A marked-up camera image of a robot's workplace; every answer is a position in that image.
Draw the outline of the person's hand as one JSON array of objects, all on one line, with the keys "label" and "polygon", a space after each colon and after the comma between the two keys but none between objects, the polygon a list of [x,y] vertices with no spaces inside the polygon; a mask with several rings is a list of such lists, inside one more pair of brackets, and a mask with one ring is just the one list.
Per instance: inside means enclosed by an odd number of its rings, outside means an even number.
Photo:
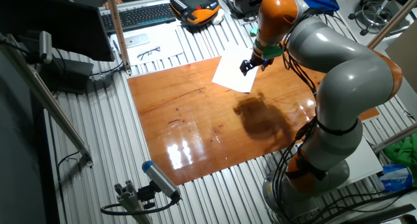
[{"label": "person's hand", "polygon": [[[122,0],[115,0],[115,2],[116,2],[117,4],[121,4],[121,3],[123,3],[123,1],[122,1]],[[108,3],[108,2],[105,2],[102,6],[103,6],[106,10],[109,10],[109,3]]]}]

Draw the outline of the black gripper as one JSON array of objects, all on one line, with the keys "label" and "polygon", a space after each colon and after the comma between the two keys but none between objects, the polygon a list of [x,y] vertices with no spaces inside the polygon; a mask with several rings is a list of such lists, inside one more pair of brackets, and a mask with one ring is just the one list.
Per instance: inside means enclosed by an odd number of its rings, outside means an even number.
[{"label": "black gripper", "polygon": [[246,76],[247,73],[254,69],[256,66],[261,66],[261,70],[264,71],[266,67],[270,66],[273,62],[274,58],[264,59],[262,58],[262,54],[260,52],[253,50],[251,59],[242,61],[240,65],[240,71],[244,76]]}]

